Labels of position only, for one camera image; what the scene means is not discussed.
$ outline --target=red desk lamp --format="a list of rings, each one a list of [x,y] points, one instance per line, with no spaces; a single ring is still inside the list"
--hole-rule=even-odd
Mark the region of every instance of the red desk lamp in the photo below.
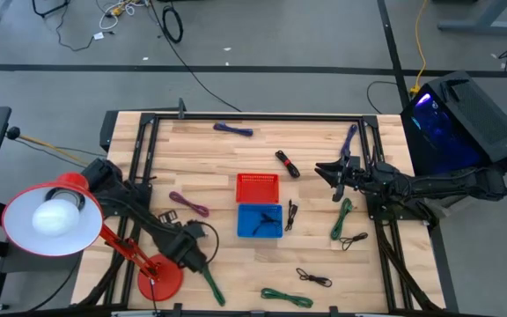
[[[182,270],[162,254],[151,258],[132,239],[122,240],[103,223],[103,211],[80,173],[65,173],[16,195],[1,224],[10,241],[43,256],[74,254],[98,236],[140,268],[138,288],[150,300],[169,299],[181,287]]]

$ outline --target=concrete floor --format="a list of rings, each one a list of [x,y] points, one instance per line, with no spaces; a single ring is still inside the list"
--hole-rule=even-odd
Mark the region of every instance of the concrete floor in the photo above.
[[[37,4],[43,11],[61,1]],[[507,36],[441,33],[436,28],[443,18],[478,16],[487,2],[429,4],[420,28],[428,69],[500,70],[501,61],[491,54],[507,48]],[[421,66],[414,40],[421,5],[421,0],[386,0],[405,70]],[[374,1],[204,0],[176,3],[176,7],[185,27],[183,42],[176,48],[190,65],[392,68]],[[158,29],[142,8],[133,17],[123,15],[115,35],[78,53],[57,44],[60,15],[43,20],[33,14],[30,1],[13,0],[0,23],[0,64],[180,65],[165,40],[157,39]],[[62,40],[75,47],[85,45],[99,30],[99,18],[93,1],[74,0]],[[507,19],[507,10],[502,19]],[[365,98],[367,85],[373,80],[394,81],[390,76],[302,73],[197,76],[242,110],[265,112],[373,113]],[[406,81],[410,87],[414,78]],[[476,81],[507,114],[507,78]],[[100,151],[99,129],[107,110],[173,107],[179,97],[192,110],[228,110],[185,72],[0,71],[0,106],[13,109],[10,125],[19,126],[28,136],[88,151]],[[393,85],[373,86],[371,98],[384,113],[401,111]],[[71,170],[79,168],[5,141],[0,151],[0,202]],[[507,316],[507,198],[500,203],[474,203],[443,219],[441,228],[459,310]],[[18,250],[6,262],[16,259],[20,261],[14,267],[9,264],[9,270],[19,270],[27,262],[33,263],[34,271],[9,275],[3,302],[14,311],[45,299],[75,262],[75,257],[42,262]],[[68,305],[72,288],[70,281],[44,307]]]

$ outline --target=lamp base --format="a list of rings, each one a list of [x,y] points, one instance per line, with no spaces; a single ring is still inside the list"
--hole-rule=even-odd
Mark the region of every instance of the lamp base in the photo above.
[[[152,256],[150,260],[159,264],[159,282],[151,284],[150,279],[140,272],[138,273],[138,289],[149,300],[167,300],[180,289],[183,283],[183,270],[161,254]]]

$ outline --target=wooden table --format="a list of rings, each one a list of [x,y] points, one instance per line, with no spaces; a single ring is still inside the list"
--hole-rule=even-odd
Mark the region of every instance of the wooden table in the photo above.
[[[129,173],[136,140],[139,112],[118,115],[108,159],[124,173]],[[369,238],[354,243],[344,252],[341,243],[332,241],[330,230],[338,217],[340,203],[331,199],[334,190],[315,172],[316,162],[338,159],[350,122],[227,122],[234,127],[253,129],[247,138],[212,129],[213,121],[162,120],[154,152],[151,212],[159,214],[176,209],[181,221],[198,218],[193,211],[172,202],[168,193],[182,193],[188,200],[210,208],[210,217],[203,220],[214,225],[220,235],[220,249],[210,264],[210,271],[222,290],[226,305],[221,307],[200,274],[188,269],[180,291],[171,299],[158,303],[158,309],[172,309],[182,303],[185,310],[327,312],[338,306],[340,312],[386,312],[386,297],[378,258],[378,245],[373,222],[367,215],[364,196],[346,188],[345,196],[354,204],[348,214],[342,236],[369,233]],[[398,115],[378,115],[379,131],[385,160],[403,173],[413,172],[404,131]],[[283,150],[301,173],[292,179],[275,152]],[[351,143],[352,155],[361,155],[357,133]],[[144,154],[139,167],[143,168]],[[279,240],[241,239],[236,234],[237,173],[278,173],[280,204],[286,213],[288,201],[296,203],[298,213],[290,232]],[[118,220],[109,218],[114,230]],[[426,226],[419,221],[400,221],[400,239],[409,272],[439,306],[444,306],[437,267]],[[199,242],[209,257],[215,246],[211,234]],[[148,233],[142,232],[140,247],[148,255],[158,252]],[[72,303],[83,299],[107,269],[112,248],[99,239],[84,251],[77,274]],[[295,268],[334,281],[331,288],[301,281]],[[402,307],[400,285],[395,270],[393,283],[397,304]],[[115,298],[120,297],[124,268],[119,271]],[[134,274],[129,308],[152,309],[152,303],[137,289]],[[314,300],[311,309],[299,308],[287,301],[261,299],[264,287],[306,296]]]

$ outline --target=blue container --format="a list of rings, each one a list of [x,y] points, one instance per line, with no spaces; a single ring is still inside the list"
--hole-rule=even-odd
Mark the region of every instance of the blue container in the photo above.
[[[242,238],[281,238],[283,207],[274,204],[238,206],[238,236]]]

